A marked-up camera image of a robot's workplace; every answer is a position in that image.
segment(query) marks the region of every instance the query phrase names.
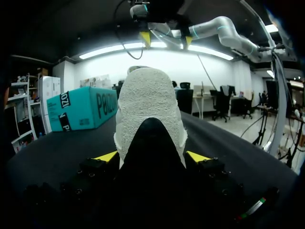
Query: ceiling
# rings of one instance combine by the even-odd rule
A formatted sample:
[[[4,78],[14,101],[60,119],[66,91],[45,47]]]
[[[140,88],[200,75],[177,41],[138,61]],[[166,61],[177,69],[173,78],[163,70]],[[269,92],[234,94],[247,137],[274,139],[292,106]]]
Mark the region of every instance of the ceiling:
[[[7,7],[1,8],[3,12],[0,19],[6,39],[2,46],[10,54],[53,63],[64,56],[73,57],[118,44],[112,17],[119,1],[10,0]],[[265,24],[271,24],[259,0],[247,2]],[[133,42],[138,40],[138,28],[130,17],[129,9],[129,4],[124,3],[118,10],[117,20],[121,24],[122,39]],[[268,45],[257,19],[236,0],[185,0],[182,12],[189,18],[191,25],[217,16],[227,16],[232,19],[240,35],[258,45]],[[271,35],[276,42],[280,42],[277,32]],[[234,55],[229,48],[219,43],[217,36],[194,43]]]

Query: poster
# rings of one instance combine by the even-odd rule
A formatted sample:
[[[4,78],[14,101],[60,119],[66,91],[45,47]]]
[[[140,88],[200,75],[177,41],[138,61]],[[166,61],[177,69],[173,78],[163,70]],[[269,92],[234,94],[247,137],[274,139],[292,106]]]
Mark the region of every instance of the poster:
[[[96,76],[89,79],[81,80],[81,87],[87,86],[111,89],[109,75]]]

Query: white wall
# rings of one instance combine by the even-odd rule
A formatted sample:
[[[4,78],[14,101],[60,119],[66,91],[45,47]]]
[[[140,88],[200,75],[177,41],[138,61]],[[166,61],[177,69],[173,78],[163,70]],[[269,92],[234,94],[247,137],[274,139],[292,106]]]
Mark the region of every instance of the white wall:
[[[239,94],[239,92],[244,92],[244,96],[251,100],[252,81],[249,64],[243,61],[237,61],[232,65],[236,93]]]
[[[254,91],[253,105],[256,106],[259,104],[259,95],[258,93],[263,93],[264,91],[264,81],[263,78],[251,72],[251,81],[252,81],[252,90]]]
[[[61,79],[61,93],[64,92],[64,88],[63,88],[64,70],[65,70],[65,61],[54,66],[52,70],[52,76],[59,77]]]
[[[68,61],[65,61],[65,69],[64,69],[64,80],[62,82],[63,84],[63,91],[67,92],[74,89],[74,69],[75,65],[73,63],[70,63]]]
[[[74,69],[75,65],[68,61],[63,61],[53,67],[53,76],[61,79],[61,93],[74,89]]]
[[[140,51],[133,51],[136,57]],[[213,83],[219,90],[221,85],[234,85],[232,63],[211,55],[200,55]],[[194,85],[212,86],[196,54],[173,51],[147,50],[140,60],[131,58],[127,53],[113,53],[77,63],[75,65],[74,88],[80,87],[80,80],[108,74],[111,84],[125,79],[131,66],[143,65],[160,69],[178,84],[190,82]]]

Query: black table surface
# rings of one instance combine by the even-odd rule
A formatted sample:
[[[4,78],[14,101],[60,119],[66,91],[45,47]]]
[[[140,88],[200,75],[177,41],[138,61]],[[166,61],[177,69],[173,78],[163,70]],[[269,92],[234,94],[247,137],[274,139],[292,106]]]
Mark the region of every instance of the black table surface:
[[[185,151],[218,157],[231,176],[244,184],[247,195],[277,187],[280,198],[276,206],[282,204],[297,178],[292,170],[238,136],[189,114],[181,115],[188,133]],[[29,144],[6,167],[17,195],[21,197],[28,185],[41,185],[43,182],[59,190],[59,183],[75,175],[84,159],[115,151],[115,125],[114,116],[97,129],[53,132]],[[265,217],[275,213],[276,208]]]

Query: cable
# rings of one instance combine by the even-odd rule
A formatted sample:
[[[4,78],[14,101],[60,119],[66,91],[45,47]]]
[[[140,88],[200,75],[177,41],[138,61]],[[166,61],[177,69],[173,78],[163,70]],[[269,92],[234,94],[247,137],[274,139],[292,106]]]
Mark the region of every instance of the cable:
[[[296,160],[295,168],[297,167],[297,164],[299,163],[300,154],[301,154],[301,152],[299,152],[299,155],[297,156],[297,160]]]
[[[253,126],[255,123],[257,123],[259,120],[261,120],[263,118],[263,116],[262,117],[260,117],[259,119],[257,119],[254,123],[252,123],[244,132],[243,132],[243,134],[240,136],[240,137],[243,137],[243,135],[246,133],[246,131],[248,130],[248,129],[250,129],[250,127],[251,126]]]
[[[299,125],[300,125],[300,122],[298,122],[297,123],[297,130],[299,129]],[[296,137],[297,137],[297,134],[295,135],[295,138],[292,140],[293,141],[293,143],[292,143],[292,145],[290,146],[290,148],[294,145],[294,142],[295,142],[295,140],[296,140]]]
[[[123,42],[121,41],[121,38],[120,38],[120,36],[119,36],[119,32],[118,32],[118,26],[117,26],[117,21],[116,21],[116,13],[117,13],[119,7],[122,5],[122,3],[125,2],[125,1],[126,1],[126,0],[121,0],[121,1],[119,2],[119,4],[116,6],[115,11],[114,11],[114,13],[113,13],[113,22],[114,22],[114,24],[115,24],[114,33],[115,33],[117,39],[119,40],[120,44],[123,46],[124,50],[128,53],[128,55],[130,55],[130,56],[131,56],[132,58],[134,58],[135,60],[139,60],[139,59],[141,59],[142,56],[143,56],[143,50],[144,50],[144,48],[142,48],[142,50],[141,50],[141,55],[140,55],[139,58],[134,57],[134,56],[125,48],[125,46],[124,46],[124,44],[123,44]]]
[[[214,83],[212,82],[212,80],[211,80],[211,78],[210,78],[210,76],[209,76],[209,73],[206,71],[206,69],[205,69],[205,67],[204,67],[204,65],[203,65],[203,63],[202,63],[202,61],[201,61],[201,59],[200,59],[200,56],[199,56],[198,54],[197,54],[197,56],[198,56],[198,59],[200,60],[200,63],[201,63],[201,65],[202,65],[202,67],[203,67],[203,69],[204,69],[206,75],[209,77],[209,80],[211,81],[213,87],[215,88],[215,90],[217,90],[216,87],[215,87],[215,85],[214,85]]]
[[[275,128],[274,128],[274,127],[275,127],[275,121],[276,121],[276,119],[277,119],[277,116],[278,116],[278,115],[276,115],[276,117],[274,118],[273,125],[272,125],[272,128],[271,128],[271,133],[270,133],[270,136],[269,136],[267,142],[270,141],[270,139],[271,139],[271,137],[272,137],[272,134],[273,134],[273,132],[274,132],[274,129],[275,129]]]

